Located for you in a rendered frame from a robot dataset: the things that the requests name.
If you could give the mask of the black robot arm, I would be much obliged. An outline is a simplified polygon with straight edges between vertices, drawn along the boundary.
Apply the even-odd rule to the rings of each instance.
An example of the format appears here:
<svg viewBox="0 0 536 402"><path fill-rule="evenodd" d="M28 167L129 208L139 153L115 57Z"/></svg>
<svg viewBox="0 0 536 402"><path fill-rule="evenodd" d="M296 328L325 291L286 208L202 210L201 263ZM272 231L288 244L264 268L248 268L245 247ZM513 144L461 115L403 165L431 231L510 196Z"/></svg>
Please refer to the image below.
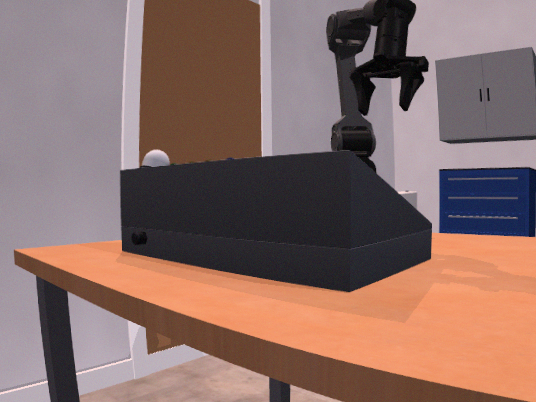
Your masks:
<svg viewBox="0 0 536 402"><path fill-rule="evenodd" d="M364 5L364 15L362 10L363 7L337 11L327 20L327 42L329 50L335 54L342 115L331 129L331 149L350 150L376 172L374 162L369 160L375 151L376 138L372 124L358 111L350 69L356 68L355 55L363 51L371 25L377 26L376 40L394 36L403 40L407 47L408 25L415 15L416 4L410 0L370 0Z"/></svg>

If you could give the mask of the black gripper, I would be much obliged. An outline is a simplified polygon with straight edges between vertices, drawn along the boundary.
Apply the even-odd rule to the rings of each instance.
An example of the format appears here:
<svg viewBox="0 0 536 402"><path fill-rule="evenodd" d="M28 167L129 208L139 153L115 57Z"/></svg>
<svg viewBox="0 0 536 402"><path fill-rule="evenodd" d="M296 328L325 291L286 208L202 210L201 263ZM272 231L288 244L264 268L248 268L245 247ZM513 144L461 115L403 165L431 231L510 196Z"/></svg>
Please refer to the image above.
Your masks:
<svg viewBox="0 0 536 402"><path fill-rule="evenodd" d="M405 42L394 36L378 38L375 42L373 57L372 60L350 70L349 78L353 81L356 90L358 111L363 116L368 114L370 100L376 88L370 78L374 77L401 77L399 105L404 111L408 111L416 91L424 83L422 72L428 72L428 60L425 56L406 56ZM390 71L386 72L388 70Z"/></svg>

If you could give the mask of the black angled console housing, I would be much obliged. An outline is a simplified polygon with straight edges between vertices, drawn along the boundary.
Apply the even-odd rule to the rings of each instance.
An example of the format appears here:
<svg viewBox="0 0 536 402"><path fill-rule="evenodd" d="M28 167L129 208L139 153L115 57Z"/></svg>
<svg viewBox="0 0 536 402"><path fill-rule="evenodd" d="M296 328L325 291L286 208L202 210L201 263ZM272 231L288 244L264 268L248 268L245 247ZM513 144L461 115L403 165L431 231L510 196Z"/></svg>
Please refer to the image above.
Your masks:
<svg viewBox="0 0 536 402"><path fill-rule="evenodd" d="M122 251L343 292L431 259L432 223L350 150L227 159L120 170Z"/></svg>

